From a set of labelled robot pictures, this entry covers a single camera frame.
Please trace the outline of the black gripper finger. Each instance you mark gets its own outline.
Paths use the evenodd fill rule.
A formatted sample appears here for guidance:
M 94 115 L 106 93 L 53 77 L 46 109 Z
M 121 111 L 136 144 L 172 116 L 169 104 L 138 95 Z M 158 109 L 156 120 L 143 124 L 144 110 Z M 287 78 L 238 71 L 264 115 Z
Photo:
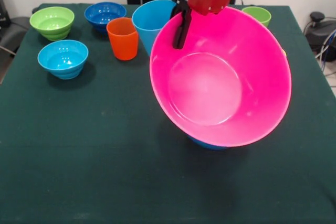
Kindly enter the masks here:
M 191 9 L 188 8 L 184 8 L 184 12 L 182 16 L 182 21 L 181 24 L 178 26 L 176 32 L 175 32 L 175 36 L 174 36 L 174 40 L 173 40 L 173 48 L 174 49 L 182 49 L 186 40 L 186 36 L 188 33 L 188 29 L 190 27 L 190 23 L 192 20 L 191 17 Z
M 183 15 L 183 12 L 184 12 L 184 7 L 183 7 L 182 1 L 176 1 L 176 4 L 171 11 L 170 19 L 172 19 L 173 17 L 175 17 L 178 14 Z

